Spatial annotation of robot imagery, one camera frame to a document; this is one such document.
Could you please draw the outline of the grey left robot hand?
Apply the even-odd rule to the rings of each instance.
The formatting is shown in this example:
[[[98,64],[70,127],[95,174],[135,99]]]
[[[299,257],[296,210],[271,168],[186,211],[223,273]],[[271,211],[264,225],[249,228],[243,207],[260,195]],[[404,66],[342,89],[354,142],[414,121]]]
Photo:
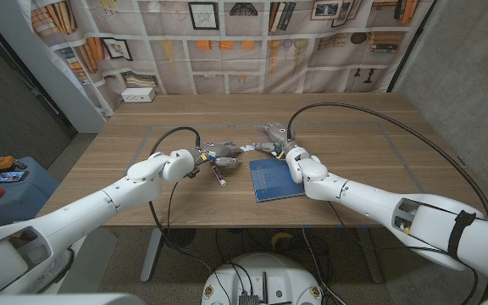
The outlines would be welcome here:
[[[218,167],[237,166],[239,164],[237,156],[243,153],[243,150],[232,141],[205,142],[199,148],[206,162]]]

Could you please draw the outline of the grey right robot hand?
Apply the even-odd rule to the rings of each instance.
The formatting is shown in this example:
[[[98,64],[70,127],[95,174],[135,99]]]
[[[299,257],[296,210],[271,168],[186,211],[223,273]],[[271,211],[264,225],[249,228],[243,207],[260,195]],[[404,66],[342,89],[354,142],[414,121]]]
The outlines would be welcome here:
[[[253,143],[252,147],[256,150],[272,153],[277,158],[280,158],[281,155],[286,155],[290,150],[298,146],[297,142],[287,135],[288,129],[285,125],[268,123],[261,125],[260,130],[267,134],[270,141]]]

